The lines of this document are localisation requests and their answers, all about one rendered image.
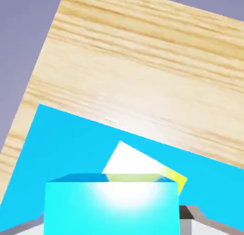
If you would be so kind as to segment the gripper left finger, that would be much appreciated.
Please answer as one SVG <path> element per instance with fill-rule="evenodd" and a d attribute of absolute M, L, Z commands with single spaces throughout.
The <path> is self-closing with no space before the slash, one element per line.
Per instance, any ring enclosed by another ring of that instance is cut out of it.
<path fill-rule="evenodd" d="M 3 232 L 0 235 L 44 235 L 44 213 L 38 219 L 30 220 Z"/>

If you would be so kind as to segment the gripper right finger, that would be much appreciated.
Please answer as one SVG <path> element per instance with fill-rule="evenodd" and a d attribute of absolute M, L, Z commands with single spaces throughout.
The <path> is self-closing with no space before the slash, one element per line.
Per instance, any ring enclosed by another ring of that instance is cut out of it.
<path fill-rule="evenodd" d="M 180 235 L 244 235 L 244 231 L 207 219 L 197 206 L 181 205 Z"/>

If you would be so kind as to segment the small cyan cube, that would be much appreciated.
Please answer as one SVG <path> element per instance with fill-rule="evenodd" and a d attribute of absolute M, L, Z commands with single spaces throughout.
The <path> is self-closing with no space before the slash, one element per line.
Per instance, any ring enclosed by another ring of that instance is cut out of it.
<path fill-rule="evenodd" d="M 180 235 L 178 184 L 160 174 L 70 174 L 49 181 L 44 235 Z"/>

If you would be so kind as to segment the small yellow cube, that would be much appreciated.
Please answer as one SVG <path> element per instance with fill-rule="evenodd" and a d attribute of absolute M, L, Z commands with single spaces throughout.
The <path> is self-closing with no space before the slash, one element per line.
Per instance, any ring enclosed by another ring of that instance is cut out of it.
<path fill-rule="evenodd" d="M 120 141 L 109 158 L 103 174 L 161 174 L 178 183 L 180 194 L 187 178 L 157 160 Z"/>

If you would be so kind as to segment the large blue box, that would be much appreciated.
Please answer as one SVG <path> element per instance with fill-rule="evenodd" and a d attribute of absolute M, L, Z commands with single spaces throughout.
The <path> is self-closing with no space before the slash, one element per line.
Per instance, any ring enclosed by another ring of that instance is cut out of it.
<path fill-rule="evenodd" d="M 0 204 L 0 232 L 41 215 L 47 181 L 100 173 L 119 141 L 187 178 L 180 204 L 244 231 L 244 169 L 39 105 Z"/>

